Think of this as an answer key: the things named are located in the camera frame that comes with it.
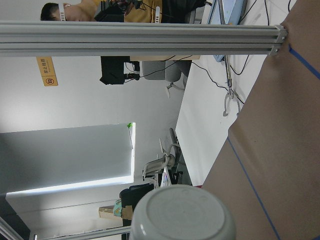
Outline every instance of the yellow sign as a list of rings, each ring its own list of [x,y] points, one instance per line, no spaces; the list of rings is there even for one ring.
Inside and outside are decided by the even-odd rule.
[[[52,58],[50,56],[37,56],[36,61],[39,66],[44,86],[58,86]]]

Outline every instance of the white container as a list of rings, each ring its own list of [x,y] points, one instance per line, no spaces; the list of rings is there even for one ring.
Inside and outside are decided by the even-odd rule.
[[[148,192],[134,209],[130,240],[234,240],[236,226],[226,206],[194,186]]]

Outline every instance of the blue tape line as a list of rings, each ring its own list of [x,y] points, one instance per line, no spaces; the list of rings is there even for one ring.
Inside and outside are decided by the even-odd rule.
[[[296,52],[289,44],[289,53],[295,56],[311,73],[320,80],[320,72],[318,72],[307,60],[305,60],[298,52]]]
[[[260,196],[259,196],[259,194],[258,194],[258,192],[257,192],[257,190],[256,190],[256,188],[255,188],[255,186],[254,186],[254,184],[252,183],[252,181],[251,181],[251,179],[250,179],[250,177],[249,177],[249,175],[248,175],[248,173],[247,173],[247,170],[246,170],[245,166],[243,165],[243,163],[242,163],[239,155],[237,154],[237,152],[236,152],[233,144],[231,143],[229,137],[227,137],[226,139],[227,139],[228,142],[230,143],[231,148],[232,148],[232,150],[233,150],[236,158],[238,159],[238,161],[239,161],[239,163],[240,163],[240,165],[241,165],[241,167],[242,167],[242,170],[244,171],[244,174],[245,174],[246,178],[248,179],[248,181],[249,181],[249,183],[250,183],[250,185],[251,185],[252,190],[254,191],[254,194],[255,194],[256,198],[258,199],[258,201],[259,201],[259,203],[260,203],[260,206],[262,207],[262,210],[263,210],[266,218],[268,219],[268,221],[269,221],[269,223],[270,223],[270,225],[271,225],[271,227],[272,227],[272,230],[274,231],[274,233],[275,233],[275,235],[276,235],[276,238],[277,238],[278,240],[281,240],[281,238],[280,238],[280,236],[279,236],[279,234],[278,234],[278,232],[277,232],[277,229],[276,229],[275,225],[274,225],[273,222],[271,221],[271,218],[270,218],[270,216],[269,216],[269,214],[268,214],[268,212],[267,212],[267,210],[266,210],[266,208],[265,208],[265,206],[264,206],[264,204],[263,204],[263,202],[262,202],[262,200],[261,200],[261,198],[260,198]]]

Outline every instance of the person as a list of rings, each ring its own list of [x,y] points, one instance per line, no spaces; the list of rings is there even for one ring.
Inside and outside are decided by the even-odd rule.
[[[119,5],[126,0],[110,0]],[[95,15],[101,0],[81,0],[79,4],[64,3],[66,21],[96,21]],[[203,7],[205,0],[143,0],[140,8],[136,9],[131,2],[123,11],[124,22],[154,23],[156,7],[160,7],[161,23],[184,23],[185,15],[196,8]],[[57,3],[46,3],[41,11],[42,21],[60,21],[60,11]]]

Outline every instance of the black hair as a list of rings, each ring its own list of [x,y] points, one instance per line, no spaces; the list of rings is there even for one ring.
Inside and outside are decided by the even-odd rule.
[[[52,13],[59,9],[59,5],[57,3],[48,2],[46,3],[41,11],[40,20],[41,21],[54,21],[55,17],[52,16]]]

